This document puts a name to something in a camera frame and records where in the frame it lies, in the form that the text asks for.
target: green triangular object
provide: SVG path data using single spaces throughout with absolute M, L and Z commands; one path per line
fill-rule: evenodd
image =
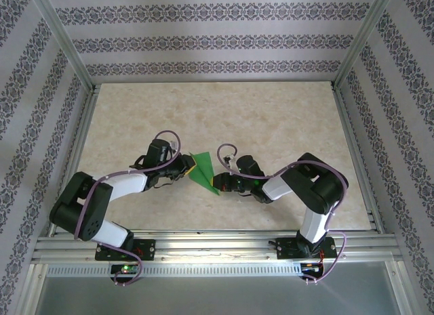
M 211 185 L 214 169 L 212 168 L 210 153 L 192 154 L 190 152 L 190 155 L 196 162 L 196 167 L 189 173 L 190 180 L 219 195 L 218 190 Z

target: beige tabletop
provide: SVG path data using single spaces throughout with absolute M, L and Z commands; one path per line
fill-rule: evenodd
M 79 170 L 96 176 L 127 169 L 164 129 L 179 134 L 183 153 L 210 152 L 215 174 L 224 171 L 216 158 L 224 142 L 235 144 L 239 156 L 251 154 L 266 174 L 310 152 L 350 184 L 330 227 L 370 229 L 327 82 L 104 84 Z M 106 219 L 143 230 L 296 230 L 305 209 L 295 194 L 261 205 L 234 192 L 217 196 L 185 177 L 111 202 Z

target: robotic arm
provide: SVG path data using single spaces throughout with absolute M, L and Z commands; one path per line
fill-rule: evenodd
M 97 181 L 91 175 L 83 172 L 74 174 L 54 205 L 50 221 L 72 234 L 77 234 L 81 240 L 93 240 L 132 251 L 133 233 L 105 220 L 107 207 L 116 198 L 156 187 L 162 177 L 171 179 L 173 183 L 188 174 L 194 168 L 195 162 L 191 156 L 177 153 L 179 148 L 155 138 L 147 154 L 140 156 L 129 170 L 114 173 L 113 177 L 104 179 L 104 182 L 96 186 Z
M 224 159 L 226 168 L 229 168 L 230 159 L 229 156 Z M 303 224 L 297 231 L 295 255 L 312 257 L 319 254 L 319 246 L 326 239 L 330 214 L 348 188 L 345 176 L 308 152 L 272 177 L 264 176 L 250 155 L 237 159 L 237 168 L 239 172 L 216 175 L 213 187 L 223 192 L 250 191 L 249 195 L 260 203 L 272 203 L 294 192 L 307 206 Z

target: patterned wallpaper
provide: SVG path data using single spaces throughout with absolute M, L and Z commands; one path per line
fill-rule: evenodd
M 433 8 L 433 0 L 391 0 L 341 91 L 423 314 L 434 314 Z
M 51 0 L 93 80 L 332 80 L 373 0 Z
M 0 0 L 0 314 L 13 314 L 85 92 L 32 0 Z

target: wire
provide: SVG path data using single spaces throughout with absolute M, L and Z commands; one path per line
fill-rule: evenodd
M 162 185 L 160 185 L 160 186 L 153 186 L 153 188 L 162 188 L 163 186 L 167 186 L 167 185 L 172 185 L 173 183 L 174 183 L 175 181 L 171 181 L 170 183 L 164 183 L 164 184 L 162 184 Z
M 120 285 L 122 287 L 129 286 L 130 284 L 135 283 L 140 278 L 140 275 L 142 274 L 142 271 L 143 271 L 143 262 L 142 262 L 142 260 L 136 254 L 131 253 L 129 251 L 126 251 L 125 249 L 120 249 L 119 247 L 114 247 L 114 246 L 109 245 L 109 244 L 105 244 L 105 243 L 99 243 L 99 244 L 102 245 L 102 246 L 104 246 L 104 247 L 107 247 L 108 249 L 112 249 L 114 251 L 117 251 L 117 252 L 120 252 L 120 253 L 127 254 L 129 256 L 132 256 L 132 257 L 134 257 L 134 258 L 136 258 L 138 260 L 139 270 L 137 271 L 136 275 L 131 280 L 128 280 L 127 282 L 120 283 L 119 281 L 116 280 L 117 277 L 118 277 L 118 275 L 120 275 L 120 272 L 117 272 L 115 274 L 115 277 L 113 278 L 113 281 L 115 281 L 115 285 L 116 286 L 117 285 Z
M 314 276 L 311 276 L 309 274 L 303 274 L 304 277 L 311 279 L 311 281 L 308 281 L 306 279 L 306 284 L 308 284 L 309 282 L 318 283 L 319 281 L 324 280 L 326 278 L 326 276 L 328 276 L 330 274 L 330 272 L 334 269 L 334 267 L 338 263 L 338 260 L 339 260 L 340 256 L 342 255 L 342 252 L 344 251 L 345 246 L 347 245 L 347 236 L 346 236 L 346 234 L 344 232 L 339 232 L 339 231 L 336 231 L 336 230 L 330 230 L 330 232 L 335 232 L 337 234 L 341 234 L 342 237 L 344 238 L 344 240 L 342 242 L 342 247 L 340 248 L 338 256 L 336 256 L 336 259 L 334 259 L 332 265 L 328 268 L 328 270 L 325 271 L 325 273 L 322 276 L 320 276 L 319 278 L 315 278 Z
M 224 161 L 222 160 L 222 157 L 220 157 L 220 151 L 222 150 L 223 147 L 232 147 L 235 149 L 235 152 L 233 153 L 233 156 L 236 156 L 238 153 L 238 149 L 235 145 L 233 144 L 221 144 L 218 148 L 217 148 L 217 159 L 218 161 L 220 161 L 220 164 L 223 165 L 223 167 L 229 171 L 232 174 L 241 176 L 241 177 L 245 177 L 245 178 L 252 178 L 254 180 L 269 180 L 273 177 L 277 177 L 280 174 L 282 174 L 284 171 L 286 171 L 289 168 L 292 168 L 295 165 L 302 165 L 302 164 L 308 164 L 308 165 L 315 165 L 315 166 L 319 166 L 319 167 L 323 167 L 325 169 L 327 169 L 328 171 L 331 171 L 340 181 L 340 183 L 342 184 L 342 194 L 339 198 L 339 201 L 330 209 L 330 215 L 328 216 L 327 220 L 325 221 L 325 225 L 324 225 L 324 229 L 326 232 L 329 232 L 328 230 L 328 226 L 330 224 L 330 220 L 332 219 L 332 217 L 335 215 L 335 212 L 337 210 L 337 208 L 340 206 L 340 204 L 342 203 L 342 201 L 345 198 L 345 195 L 347 194 L 347 183 L 345 183 L 344 178 L 342 177 L 342 175 L 335 170 L 335 168 L 325 164 L 325 163 L 320 163 L 317 161 L 294 161 L 293 163 L 290 163 L 289 165 L 285 166 L 284 168 L 280 169 L 277 173 L 274 173 L 273 175 L 270 176 L 254 176 L 254 175 L 247 175 L 247 174 L 243 174 L 240 173 L 238 171 L 234 171 L 233 169 L 231 169 L 230 167 L 228 167 Z M 345 249 L 345 246 L 347 244 L 347 236 L 345 235 L 344 232 L 339 232 L 339 231 L 335 231 L 335 230 L 330 230 L 330 232 L 335 232 L 337 234 L 341 234 L 344 237 L 343 243 L 342 243 L 342 247 L 340 248 L 339 254 L 336 256 L 336 259 L 334 260 L 333 264 L 330 266 L 330 268 L 320 277 L 320 278 L 315 278 L 314 276 L 310 276 L 308 274 L 303 274 L 306 278 L 310 278 L 312 279 L 313 282 L 317 283 L 321 280 L 323 280 L 326 276 L 328 276 L 328 274 L 334 269 L 336 263 L 338 262 L 339 257 L 341 256 L 342 252 Z
M 171 163 L 174 162 L 174 160 L 178 157 L 178 155 L 180 154 L 180 151 L 181 151 L 181 139 L 179 138 L 179 135 L 178 135 L 175 131 L 172 131 L 172 130 L 163 130 L 163 131 L 160 131 L 160 132 L 157 133 L 157 135 L 155 136 L 155 139 L 157 139 L 161 134 L 164 134 L 164 133 L 171 133 L 171 134 L 173 134 L 173 135 L 175 136 L 176 140 L 178 141 L 178 151 L 175 153 L 175 155 L 174 155 L 174 156 L 173 156 L 169 161 L 167 161 L 166 163 L 164 163 L 164 164 L 162 164 L 162 165 L 160 165 L 160 166 L 151 167 L 151 168 L 148 168 L 148 169 L 140 169 L 140 170 L 137 170 L 137 169 L 135 169 L 135 170 L 131 170 L 131 169 L 129 169 L 129 170 L 127 170 L 127 171 L 117 171 L 117 172 L 114 172 L 114 173 L 108 174 L 108 175 L 103 176 L 103 177 L 101 177 L 100 179 L 98 179 L 98 180 L 94 183 L 94 185 L 90 188 L 90 191 L 89 191 L 89 193 L 88 193 L 87 196 L 86 196 L 86 200 L 85 200 L 85 202 L 84 202 L 84 204 L 83 204 L 83 208 L 81 209 L 81 213 L 80 213 L 79 219 L 78 219 L 78 221 L 77 221 L 77 226 L 75 227 L 74 239 L 78 239 L 78 238 L 79 238 L 79 233 L 80 233 L 81 225 L 83 224 L 84 215 L 85 215 L 85 213 L 86 213 L 86 211 L 87 211 L 87 208 L 89 207 L 90 199 L 92 198 L 92 195 L 94 194 L 95 189 L 96 189 L 96 187 L 97 187 L 99 184 L 101 184 L 102 182 L 108 180 L 109 178 L 116 177 L 116 176 L 120 176 L 120 175 L 127 175 L 127 174 L 143 174 L 143 173 L 146 173 L 146 172 L 148 172 L 148 171 L 156 171 L 156 170 L 161 169 L 161 168 L 164 168 L 164 167 L 166 167 L 166 166 L 168 166 L 168 165 L 170 165 Z M 118 252 L 121 252 L 121 253 L 128 254 L 128 255 L 130 255 L 130 256 L 132 256 L 132 257 L 135 257 L 135 258 L 138 260 L 140 271 L 137 272 L 137 275 L 136 275 L 135 277 L 133 277 L 133 279 L 131 279 L 131 280 L 128 281 L 128 282 L 123 283 L 123 284 L 122 284 L 123 287 L 124 287 L 124 286 L 127 286 L 127 285 L 130 285 L 131 283 L 133 283 L 133 282 L 135 282 L 135 281 L 138 280 L 138 278 L 139 278 L 140 275 L 142 274 L 142 270 L 143 270 L 143 262 L 142 262 L 142 260 L 141 260 L 141 259 L 140 259 L 136 254 L 131 253 L 131 252 L 129 252 L 129 251 L 126 251 L 126 250 L 124 250 L 124 249 L 120 249 L 119 247 L 114 247 L 114 246 L 107 245 L 107 244 L 104 244 L 104 243 L 101 243 L 101 245 L 102 245 L 102 246 L 105 246 L 105 247 L 107 247 L 107 248 L 109 248 L 109 249 L 113 249 L 113 250 L 115 250 L 115 251 L 118 251 Z M 118 275 L 118 274 L 115 275 L 115 284 L 116 284 L 116 285 L 118 285 L 118 282 L 116 281 L 116 277 L 117 277 L 117 275 Z
M 320 250 L 319 251 L 319 267 L 322 268 L 324 267 L 324 251 Z

